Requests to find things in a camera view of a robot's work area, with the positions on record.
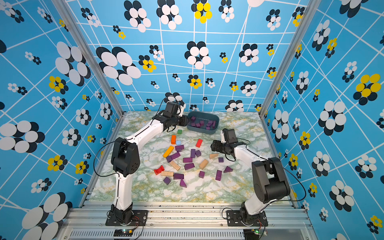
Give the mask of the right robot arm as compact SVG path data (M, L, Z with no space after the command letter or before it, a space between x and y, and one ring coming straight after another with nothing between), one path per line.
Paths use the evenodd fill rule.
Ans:
M246 226L252 226L257 221L266 226L265 209L274 202L282 201L291 192L281 160L261 157L248 149L243 142L223 143L214 140L211 149L214 152L231 155L252 169L255 193L241 204L240 218Z

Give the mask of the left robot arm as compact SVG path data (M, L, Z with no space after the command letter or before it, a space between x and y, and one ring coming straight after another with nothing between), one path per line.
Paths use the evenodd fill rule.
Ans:
M132 183L133 174L140 166L139 150L149 140L170 127L187 125L183 110L163 110L142 129L125 138L114 141L111 164L116 175L116 194L110 213L121 225L133 220Z

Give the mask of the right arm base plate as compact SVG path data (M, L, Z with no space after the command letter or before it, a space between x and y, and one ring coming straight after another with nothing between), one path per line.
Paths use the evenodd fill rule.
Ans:
M265 211L249 215L244 211L226 211L229 227L267 227L269 225Z

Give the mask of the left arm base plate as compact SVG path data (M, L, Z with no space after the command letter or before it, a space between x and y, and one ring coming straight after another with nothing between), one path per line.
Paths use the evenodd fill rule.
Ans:
M114 227L145 226L148 213L147 210L128 210L124 213L119 210L109 211L105 225Z

